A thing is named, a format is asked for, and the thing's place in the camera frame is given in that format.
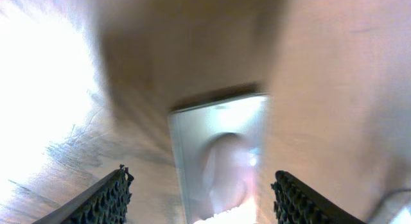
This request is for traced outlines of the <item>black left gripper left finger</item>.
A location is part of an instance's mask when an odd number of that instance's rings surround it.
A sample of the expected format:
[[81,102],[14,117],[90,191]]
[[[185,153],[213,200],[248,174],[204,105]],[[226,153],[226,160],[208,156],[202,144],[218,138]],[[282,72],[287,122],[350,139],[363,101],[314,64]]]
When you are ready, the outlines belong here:
[[90,188],[33,224],[124,224],[134,177],[120,165]]

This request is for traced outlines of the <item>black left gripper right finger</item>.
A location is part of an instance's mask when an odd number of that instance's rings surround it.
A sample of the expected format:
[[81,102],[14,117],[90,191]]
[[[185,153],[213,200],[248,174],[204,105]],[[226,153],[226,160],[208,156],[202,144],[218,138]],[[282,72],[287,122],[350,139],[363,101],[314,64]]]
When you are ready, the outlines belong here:
[[278,224],[365,224],[287,171],[271,184]]

